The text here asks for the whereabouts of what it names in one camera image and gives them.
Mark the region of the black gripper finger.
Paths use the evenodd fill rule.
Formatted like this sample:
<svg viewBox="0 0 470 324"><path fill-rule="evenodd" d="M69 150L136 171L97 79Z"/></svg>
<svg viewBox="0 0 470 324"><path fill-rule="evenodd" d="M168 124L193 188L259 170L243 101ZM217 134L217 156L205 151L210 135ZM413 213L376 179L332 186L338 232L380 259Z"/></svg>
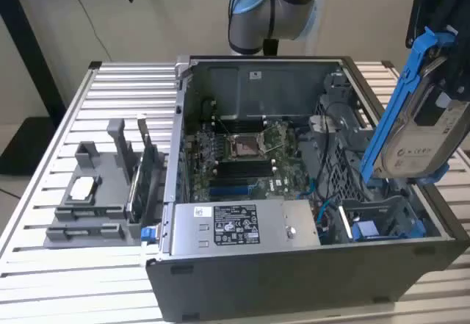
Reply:
<svg viewBox="0 0 470 324"><path fill-rule="evenodd" d="M430 0L413 0L405 36L406 48L411 48L414 40L424 32Z"/></svg>
<svg viewBox="0 0 470 324"><path fill-rule="evenodd" d="M469 30L457 35L442 33L438 47L444 50L444 68L439 85L452 100L469 100Z"/></svg>

